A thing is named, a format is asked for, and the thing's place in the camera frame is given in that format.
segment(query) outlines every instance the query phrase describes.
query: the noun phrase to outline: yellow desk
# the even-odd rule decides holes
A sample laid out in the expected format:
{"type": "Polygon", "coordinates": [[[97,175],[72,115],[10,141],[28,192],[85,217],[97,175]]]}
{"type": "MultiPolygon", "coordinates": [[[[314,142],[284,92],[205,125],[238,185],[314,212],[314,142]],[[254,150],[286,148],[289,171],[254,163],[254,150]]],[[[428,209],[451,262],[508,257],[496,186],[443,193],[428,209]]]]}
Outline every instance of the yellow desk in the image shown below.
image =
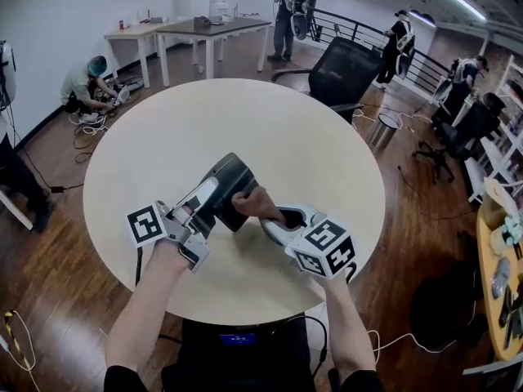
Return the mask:
{"type": "MultiPolygon", "coordinates": [[[[489,334],[494,352],[499,359],[510,360],[513,359],[521,349],[523,340],[519,338],[512,338],[505,350],[503,348],[505,343],[505,336],[507,334],[507,326],[501,328],[499,326],[499,315],[503,308],[503,297],[494,299],[492,296],[492,278],[496,267],[498,265],[499,256],[494,254],[494,251],[490,247],[490,233],[492,232],[487,226],[484,217],[484,209],[480,207],[477,214],[477,246],[480,257],[480,269],[481,269],[481,285],[483,287],[483,296],[485,298],[485,310],[487,314],[487,320],[489,322],[489,334]]],[[[510,279],[508,284],[512,289],[512,292],[517,292],[518,281],[518,262],[516,259],[516,253],[513,248],[507,248],[504,253],[505,257],[510,260],[510,279]]]]}

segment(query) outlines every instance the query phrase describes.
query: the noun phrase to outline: black chair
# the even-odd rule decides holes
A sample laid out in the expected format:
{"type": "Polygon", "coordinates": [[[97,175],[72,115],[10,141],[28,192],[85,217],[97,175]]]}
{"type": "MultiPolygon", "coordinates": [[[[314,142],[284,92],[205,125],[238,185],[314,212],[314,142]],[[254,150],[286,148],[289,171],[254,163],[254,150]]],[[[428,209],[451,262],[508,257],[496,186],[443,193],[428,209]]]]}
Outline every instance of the black chair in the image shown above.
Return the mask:
{"type": "Polygon", "coordinates": [[[472,151],[481,138],[498,129],[498,116],[504,105],[501,107],[497,100],[493,102],[492,96],[495,95],[487,93],[484,102],[477,101],[474,103],[468,114],[456,127],[452,127],[446,122],[433,122],[433,125],[436,127],[436,134],[440,136],[441,144],[445,146],[443,149],[433,149],[424,140],[419,141],[418,147],[420,149],[427,147],[428,151],[418,150],[414,151],[412,155],[416,157],[419,154],[432,159],[436,171],[433,180],[434,184],[440,179],[441,168],[444,168],[449,173],[449,183],[452,183],[454,180],[454,174],[451,172],[449,164],[447,164],[446,154],[458,161],[465,161],[470,158],[472,151]]]}
{"type": "Polygon", "coordinates": [[[359,101],[378,76],[384,61],[359,43],[336,37],[312,69],[278,69],[272,82],[285,74],[309,74],[310,96],[338,113],[349,123],[363,107],[359,101]]]}

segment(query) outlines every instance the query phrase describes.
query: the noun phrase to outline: desk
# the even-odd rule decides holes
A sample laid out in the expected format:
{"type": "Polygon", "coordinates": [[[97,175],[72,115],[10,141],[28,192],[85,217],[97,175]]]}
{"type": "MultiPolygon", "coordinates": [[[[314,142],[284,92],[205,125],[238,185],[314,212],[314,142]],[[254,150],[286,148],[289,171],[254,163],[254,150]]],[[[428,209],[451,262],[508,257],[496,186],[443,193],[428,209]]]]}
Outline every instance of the desk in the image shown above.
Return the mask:
{"type": "MultiPolygon", "coordinates": [[[[491,279],[498,265],[499,257],[496,256],[490,247],[490,233],[492,232],[487,226],[484,217],[483,206],[477,214],[477,245],[480,255],[481,284],[483,287],[483,296],[485,298],[485,309],[487,320],[489,322],[489,334],[494,352],[499,359],[510,360],[516,356],[523,345],[523,340],[512,338],[506,350],[503,349],[507,327],[501,328],[498,323],[499,315],[503,307],[503,297],[494,299],[492,296],[491,279]]],[[[505,257],[510,260],[510,279],[508,284],[512,292],[517,292],[519,284],[517,278],[517,259],[513,248],[507,248],[505,257]]]]}
{"type": "Polygon", "coordinates": [[[167,54],[165,51],[165,36],[171,35],[176,38],[190,38],[193,41],[193,65],[198,64],[198,40],[205,41],[205,58],[206,58],[206,79],[214,78],[214,41],[221,40],[219,61],[223,61],[223,40],[235,33],[255,32],[260,29],[265,30],[265,37],[261,45],[260,58],[258,60],[258,71],[263,70],[265,53],[267,49],[267,39],[269,38],[270,22],[264,20],[247,19],[244,17],[235,17],[233,21],[224,23],[220,26],[211,26],[206,29],[196,29],[194,20],[187,20],[177,24],[170,24],[158,29],[160,62],[162,65],[163,85],[169,87],[169,72],[167,67],[167,54]]]}
{"type": "Polygon", "coordinates": [[[108,54],[110,56],[109,64],[113,73],[113,77],[118,77],[118,65],[116,63],[116,57],[114,56],[113,46],[111,45],[112,40],[116,39],[132,39],[138,42],[138,53],[140,54],[140,65],[141,75],[144,79],[145,88],[149,88],[149,70],[147,69],[147,54],[145,53],[145,39],[164,26],[174,25],[181,22],[181,20],[170,20],[167,23],[141,23],[124,30],[115,30],[114,32],[105,35],[107,41],[108,54]]]}
{"type": "MultiPolygon", "coordinates": [[[[136,249],[125,216],[156,199],[174,205],[235,152],[275,202],[309,203],[349,226],[360,271],[382,231],[385,189],[363,139],[327,106],[269,82],[220,78],[176,86],[130,109],[92,156],[83,191],[101,259],[134,289],[136,249]]],[[[322,289],[289,264],[257,219],[235,234],[219,220],[211,253],[183,275],[168,312],[222,325],[285,319],[321,303],[322,289]]],[[[144,248],[143,266],[152,252],[144,248]]]]}

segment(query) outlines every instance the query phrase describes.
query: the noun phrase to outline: white table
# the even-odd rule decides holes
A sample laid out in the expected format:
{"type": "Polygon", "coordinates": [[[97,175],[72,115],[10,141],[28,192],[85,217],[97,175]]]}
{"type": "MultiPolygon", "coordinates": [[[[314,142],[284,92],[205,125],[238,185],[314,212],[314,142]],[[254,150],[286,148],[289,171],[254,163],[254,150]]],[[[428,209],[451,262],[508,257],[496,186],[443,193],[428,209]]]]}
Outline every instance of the white table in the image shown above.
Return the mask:
{"type": "Polygon", "coordinates": [[[111,41],[119,39],[131,39],[135,40],[138,43],[138,53],[140,55],[140,65],[141,65],[141,75],[144,79],[144,87],[149,88],[149,70],[147,69],[147,54],[145,53],[145,43],[146,39],[150,36],[156,37],[156,53],[159,55],[159,43],[158,37],[156,36],[156,31],[164,26],[174,25],[176,23],[182,22],[183,20],[170,20],[167,23],[143,23],[131,26],[124,30],[115,30],[111,33],[105,35],[105,40],[107,42],[107,53],[109,56],[109,64],[113,77],[118,77],[118,63],[116,62],[116,57],[114,56],[113,46],[111,41]]]}
{"type": "Polygon", "coordinates": [[[3,203],[4,206],[20,221],[25,228],[29,231],[33,229],[33,222],[24,215],[24,213],[16,207],[16,205],[7,197],[5,193],[0,189],[0,203],[3,203]]]}
{"type": "Polygon", "coordinates": [[[222,25],[213,25],[210,28],[198,29],[194,27],[194,20],[187,20],[177,24],[167,24],[158,29],[160,63],[162,65],[163,85],[169,87],[169,72],[167,66],[167,53],[165,51],[165,37],[174,36],[179,39],[190,39],[193,43],[193,65],[198,65],[198,41],[205,41],[206,79],[214,78],[214,42],[220,41],[220,52],[218,60],[223,61],[223,47],[225,38],[237,33],[256,32],[264,30],[264,38],[261,43],[261,52],[258,58],[258,71],[263,70],[265,61],[267,39],[269,38],[270,22],[264,20],[235,17],[231,22],[222,25]]]}
{"type": "MultiPolygon", "coordinates": [[[[161,91],[123,115],[96,148],[83,207],[101,259],[134,288],[136,249],[125,216],[157,199],[176,204],[224,155],[235,152],[276,202],[308,203],[345,221],[357,271],[373,253],[385,216],[378,165],[357,132],[300,92],[244,79],[191,82],[161,91]]],[[[181,317],[224,325],[276,321],[323,301],[259,221],[236,234],[220,221],[211,254],[184,274],[168,305],[181,317]]],[[[144,263],[152,247],[144,249],[144,263]]]]}

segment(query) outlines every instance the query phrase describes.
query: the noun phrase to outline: person standing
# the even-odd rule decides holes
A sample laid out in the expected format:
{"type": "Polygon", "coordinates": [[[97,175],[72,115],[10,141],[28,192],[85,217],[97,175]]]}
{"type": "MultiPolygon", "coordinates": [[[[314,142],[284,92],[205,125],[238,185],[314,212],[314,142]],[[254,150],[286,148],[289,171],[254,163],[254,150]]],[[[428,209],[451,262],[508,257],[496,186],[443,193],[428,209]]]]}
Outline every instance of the person standing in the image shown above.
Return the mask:
{"type": "Polygon", "coordinates": [[[400,51],[397,48],[398,42],[412,29],[407,11],[400,10],[395,13],[395,16],[399,18],[399,20],[394,23],[394,26],[383,32],[383,34],[389,38],[389,42],[385,48],[383,48],[382,53],[385,65],[376,79],[381,88],[384,88],[385,84],[391,82],[396,74],[396,60],[400,55],[400,51]]]}
{"type": "Polygon", "coordinates": [[[287,8],[286,0],[275,0],[275,3],[277,2],[279,3],[279,9],[275,25],[275,53],[267,56],[267,59],[269,61],[290,62],[294,44],[294,32],[291,25],[293,14],[287,8]]]}
{"type": "Polygon", "coordinates": [[[27,198],[27,208],[34,212],[34,230],[42,233],[52,213],[52,205],[47,201],[48,192],[42,189],[33,173],[25,165],[7,137],[7,121],[0,114],[0,185],[27,198]]]}
{"type": "Polygon", "coordinates": [[[110,103],[93,100],[96,88],[107,96],[118,97],[118,93],[109,89],[101,75],[107,70],[104,56],[95,56],[87,64],[76,64],[65,76],[61,89],[61,101],[65,112],[73,114],[79,111],[81,123],[94,123],[98,118],[92,109],[112,109],[110,103]]]}
{"type": "Polygon", "coordinates": [[[467,60],[457,60],[452,89],[445,99],[443,106],[436,111],[435,116],[444,122],[451,123],[463,106],[463,102],[474,90],[476,75],[482,70],[488,71],[488,62],[484,56],[475,56],[467,60]]]}

